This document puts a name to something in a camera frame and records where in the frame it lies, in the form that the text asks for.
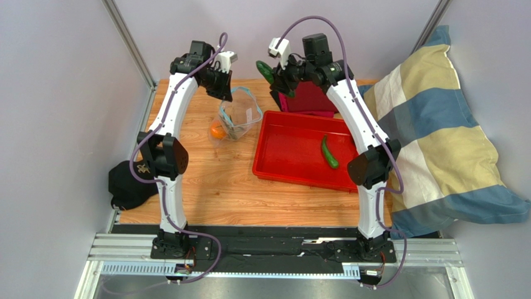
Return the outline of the green cucumber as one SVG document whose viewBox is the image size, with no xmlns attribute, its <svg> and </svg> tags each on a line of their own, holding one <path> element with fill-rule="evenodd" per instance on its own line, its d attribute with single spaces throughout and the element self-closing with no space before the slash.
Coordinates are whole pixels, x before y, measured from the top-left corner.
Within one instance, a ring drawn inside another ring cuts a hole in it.
<svg viewBox="0 0 531 299">
<path fill-rule="evenodd" d="M 289 98 L 295 97 L 295 91 L 289 88 L 287 81 L 277 68 L 272 68 L 261 60 L 256 61 L 256 68 L 270 84 L 270 89 L 273 92 L 281 93 Z"/>
</svg>

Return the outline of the clear zip top bag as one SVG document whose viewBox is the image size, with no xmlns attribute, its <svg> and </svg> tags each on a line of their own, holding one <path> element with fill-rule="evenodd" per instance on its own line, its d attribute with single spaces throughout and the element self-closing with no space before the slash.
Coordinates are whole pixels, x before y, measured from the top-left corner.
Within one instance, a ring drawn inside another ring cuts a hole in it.
<svg viewBox="0 0 531 299">
<path fill-rule="evenodd" d="M 232 101 L 221 102 L 209 126 L 208 138 L 215 148 L 241 139 L 264 116 L 257 98 L 247 87 L 233 87 L 231 95 Z"/>
</svg>

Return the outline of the orange fruit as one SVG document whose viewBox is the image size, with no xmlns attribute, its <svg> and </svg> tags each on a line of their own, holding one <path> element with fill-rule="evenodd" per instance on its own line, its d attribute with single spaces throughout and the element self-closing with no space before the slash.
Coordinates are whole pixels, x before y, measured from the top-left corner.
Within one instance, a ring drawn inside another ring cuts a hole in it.
<svg viewBox="0 0 531 299">
<path fill-rule="evenodd" d="M 219 120 L 214 120 L 211 123 L 209 132 L 211 136 L 217 140 L 223 140 L 227 136 L 227 133 Z"/>
</svg>

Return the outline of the green onion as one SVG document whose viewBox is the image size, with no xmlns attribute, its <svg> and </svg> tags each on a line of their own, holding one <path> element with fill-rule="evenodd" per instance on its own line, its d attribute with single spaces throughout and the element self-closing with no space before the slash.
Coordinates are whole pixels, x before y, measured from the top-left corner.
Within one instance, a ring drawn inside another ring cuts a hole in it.
<svg viewBox="0 0 531 299">
<path fill-rule="evenodd" d="M 250 128 L 246 118 L 244 117 L 221 117 L 221 123 L 230 140 L 236 141 L 244 136 Z"/>
</svg>

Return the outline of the green pepper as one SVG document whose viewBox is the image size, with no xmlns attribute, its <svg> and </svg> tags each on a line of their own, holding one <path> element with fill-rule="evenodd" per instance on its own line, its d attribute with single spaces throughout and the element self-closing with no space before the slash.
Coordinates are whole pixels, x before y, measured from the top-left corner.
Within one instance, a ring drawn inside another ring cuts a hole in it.
<svg viewBox="0 0 531 299">
<path fill-rule="evenodd" d="M 337 159 L 334 157 L 334 155 L 331 153 L 331 151 L 329 150 L 329 148 L 327 146 L 327 135 L 323 136 L 323 138 L 321 140 L 320 149 L 321 149 L 321 152 L 322 152 L 323 157 L 324 157 L 325 161 L 327 162 L 327 164 L 332 169 L 338 169 L 339 162 L 337 161 Z"/>
</svg>

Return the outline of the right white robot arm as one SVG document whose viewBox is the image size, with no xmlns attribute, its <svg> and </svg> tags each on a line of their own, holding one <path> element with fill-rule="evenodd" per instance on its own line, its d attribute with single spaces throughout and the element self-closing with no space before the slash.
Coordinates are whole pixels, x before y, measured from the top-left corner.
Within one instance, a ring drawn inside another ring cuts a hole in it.
<svg viewBox="0 0 531 299">
<path fill-rule="evenodd" d="M 357 250 L 362 260 L 379 256 L 389 233 L 381 222 L 383 188 L 398 157 L 401 145 L 391 140 L 377 125 L 357 89 L 347 62 L 334 61 L 325 34 L 313 34 L 303 39 L 304 56 L 296 60 L 289 41 L 274 38 L 268 54 L 279 59 L 273 69 L 271 89 L 288 95 L 300 82 L 312 82 L 321 88 L 335 105 L 346 123 L 356 146 L 358 156 L 347 164 L 350 179 L 358 187 L 360 220 Z"/>
</svg>

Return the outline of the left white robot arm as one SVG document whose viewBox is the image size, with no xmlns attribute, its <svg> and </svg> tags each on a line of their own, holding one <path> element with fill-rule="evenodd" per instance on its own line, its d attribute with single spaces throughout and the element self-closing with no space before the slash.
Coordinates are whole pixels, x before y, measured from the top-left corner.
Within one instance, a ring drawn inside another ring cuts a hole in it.
<svg viewBox="0 0 531 299">
<path fill-rule="evenodd" d="M 140 132 L 134 154 L 141 154 L 156 183 L 160 198 L 160 228 L 153 239 L 153 259 L 185 259 L 192 256 L 190 237 L 183 208 L 183 175 L 189 153 L 179 140 L 188 106 L 199 87 L 213 98 L 232 101 L 231 64 L 235 52 L 226 51 L 227 34 L 217 47 L 194 40 L 189 52 L 170 65 L 170 77 L 163 104 L 154 123 Z"/>
</svg>

